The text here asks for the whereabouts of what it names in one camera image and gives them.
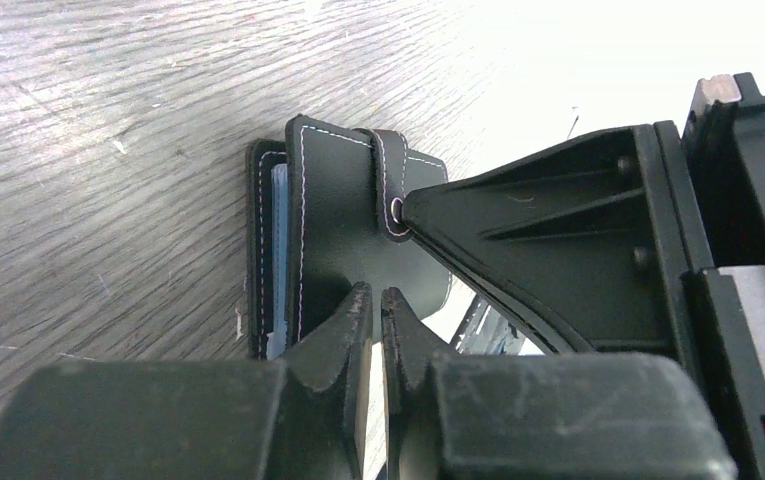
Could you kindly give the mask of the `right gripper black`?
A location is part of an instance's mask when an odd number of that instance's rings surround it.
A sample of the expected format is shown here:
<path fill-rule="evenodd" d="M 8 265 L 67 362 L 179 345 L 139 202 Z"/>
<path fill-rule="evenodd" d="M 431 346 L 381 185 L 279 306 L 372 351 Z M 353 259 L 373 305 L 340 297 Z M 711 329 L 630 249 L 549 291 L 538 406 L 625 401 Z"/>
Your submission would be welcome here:
<path fill-rule="evenodd" d="M 765 94 L 751 74 L 700 79 L 682 131 L 585 134 L 416 190 L 402 215 L 549 353 L 694 350 L 738 477 L 765 479 Z"/>

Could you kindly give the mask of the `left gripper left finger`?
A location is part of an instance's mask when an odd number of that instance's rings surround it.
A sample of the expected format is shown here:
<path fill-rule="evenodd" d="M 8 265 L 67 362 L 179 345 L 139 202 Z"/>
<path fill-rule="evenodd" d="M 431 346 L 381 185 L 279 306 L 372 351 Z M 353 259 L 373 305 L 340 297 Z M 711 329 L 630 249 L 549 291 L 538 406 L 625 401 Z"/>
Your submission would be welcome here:
<path fill-rule="evenodd" d="M 275 430 L 277 479 L 363 475 L 373 332 L 371 286 L 353 286 L 335 312 L 287 351 Z"/>

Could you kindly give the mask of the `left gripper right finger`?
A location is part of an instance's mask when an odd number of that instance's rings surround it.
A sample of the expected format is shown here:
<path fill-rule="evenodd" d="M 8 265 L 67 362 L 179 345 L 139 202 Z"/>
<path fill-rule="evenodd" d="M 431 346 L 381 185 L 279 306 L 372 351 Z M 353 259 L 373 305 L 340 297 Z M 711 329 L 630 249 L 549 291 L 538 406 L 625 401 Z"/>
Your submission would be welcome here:
<path fill-rule="evenodd" d="M 450 368 L 458 354 L 422 323 L 397 288 L 381 294 L 390 479 L 458 479 L 461 414 Z"/>

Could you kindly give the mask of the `black leather card holder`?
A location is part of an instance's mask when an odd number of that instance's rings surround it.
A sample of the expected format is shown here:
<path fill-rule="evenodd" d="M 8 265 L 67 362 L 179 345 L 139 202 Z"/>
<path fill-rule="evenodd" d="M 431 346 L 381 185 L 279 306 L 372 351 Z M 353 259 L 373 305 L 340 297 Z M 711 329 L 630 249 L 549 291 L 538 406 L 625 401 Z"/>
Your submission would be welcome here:
<path fill-rule="evenodd" d="M 359 282 L 395 287 L 419 318 L 446 303 L 451 273 L 399 220 L 406 197 L 448 179 L 405 136 L 305 115 L 247 150 L 250 355 L 271 360 L 324 323 Z"/>

